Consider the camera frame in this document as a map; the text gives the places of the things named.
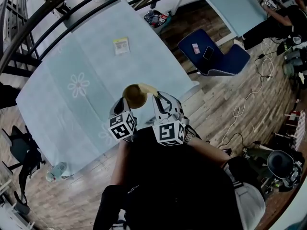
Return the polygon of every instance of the table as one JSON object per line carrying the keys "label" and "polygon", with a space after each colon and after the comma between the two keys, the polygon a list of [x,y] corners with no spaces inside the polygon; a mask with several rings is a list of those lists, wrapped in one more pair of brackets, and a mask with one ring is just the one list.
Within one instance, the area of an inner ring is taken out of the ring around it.
{"label": "table", "polygon": [[[177,0],[171,14],[174,15],[182,0]],[[219,46],[236,36],[242,36],[256,25],[266,20],[266,12],[257,0],[206,0],[221,17],[230,34],[216,44]]]}
{"label": "table", "polygon": [[[116,56],[113,40],[128,37]],[[66,36],[18,95],[24,121],[52,165],[73,175],[117,142],[109,110],[130,84],[146,83],[180,99],[194,84],[147,22],[121,1]],[[154,116],[151,96],[138,110],[138,129]]]}

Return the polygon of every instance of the hand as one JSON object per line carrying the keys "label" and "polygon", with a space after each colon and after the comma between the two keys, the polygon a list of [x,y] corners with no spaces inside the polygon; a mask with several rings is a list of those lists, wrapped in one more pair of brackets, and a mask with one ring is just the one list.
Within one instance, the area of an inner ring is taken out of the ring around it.
{"label": "hand", "polygon": [[266,4],[264,4],[262,7],[266,12],[269,12],[269,10],[271,10]]}

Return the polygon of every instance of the white box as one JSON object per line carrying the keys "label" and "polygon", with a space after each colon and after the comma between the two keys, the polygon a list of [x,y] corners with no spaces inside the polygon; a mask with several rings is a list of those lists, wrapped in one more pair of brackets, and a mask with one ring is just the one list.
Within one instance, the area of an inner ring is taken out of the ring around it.
{"label": "white box", "polygon": [[185,129],[178,120],[171,123],[153,126],[155,138],[163,146],[174,146],[183,144]]}
{"label": "white box", "polygon": [[122,140],[123,138],[133,135],[136,123],[132,112],[126,111],[118,116],[109,119],[109,132],[115,140]]}

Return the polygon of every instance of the chair cushion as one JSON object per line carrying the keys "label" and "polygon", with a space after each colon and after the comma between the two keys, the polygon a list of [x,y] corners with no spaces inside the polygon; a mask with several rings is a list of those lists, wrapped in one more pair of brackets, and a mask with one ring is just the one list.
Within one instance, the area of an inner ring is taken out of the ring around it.
{"label": "chair cushion", "polygon": [[[200,54],[194,53],[192,44],[198,44]],[[210,60],[206,60],[203,57],[208,46],[213,49]],[[224,55],[202,29],[198,29],[186,36],[179,42],[178,47],[205,76],[236,75],[250,59],[250,55],[238,45],[233,45],[229,52]]]}
{"label": "chair cushion", "polygon": [[[192,44],[198,44],[200,54],[194,53]],[[208,46],[213,49],[210,61],[203,57]],[[218,46],[202,29],[198,29],[186,36],[178,43],[178,47],[201,73],[207,73],[212,68],[212,65],[214,65],[213,63],[223,56]]]}

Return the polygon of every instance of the black chair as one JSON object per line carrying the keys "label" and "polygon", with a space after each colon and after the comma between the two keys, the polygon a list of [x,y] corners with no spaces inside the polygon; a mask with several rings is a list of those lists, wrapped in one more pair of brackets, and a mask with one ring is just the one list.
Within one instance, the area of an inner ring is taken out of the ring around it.
{"label": "black chair", "polygon": [[267,165],[272,174],[283,179],[292,172],[294,160],[284,151],[276,150],[268,156]]}
{"label": "black chair", "polygon": [[9,136],[4,129],[0,130],[2,136],[10,145],[11,154],[18,161],[17,164],[14,164],[8,167],[4,162],[3,165],[7,172],[13,176],[13,170],[22,166],[22,169],[19,173],[19,186],[21,190],[21,199],[18,197],[18,194],[14,192],[14,195],[17,200],[16,208],[22,214],[28,214],[30,208],[27,206],[27,200],[25,197],[25,185],[27,177],[31,178],[32,173],[40,169],[40,163],[45,164],[46,162],[42,160],[42,156],[38,151],[38,146],[33,140],[30,132],[26,127],[27,133],[23,134],[19,128],[16,126],[12,127],[12,134]]}

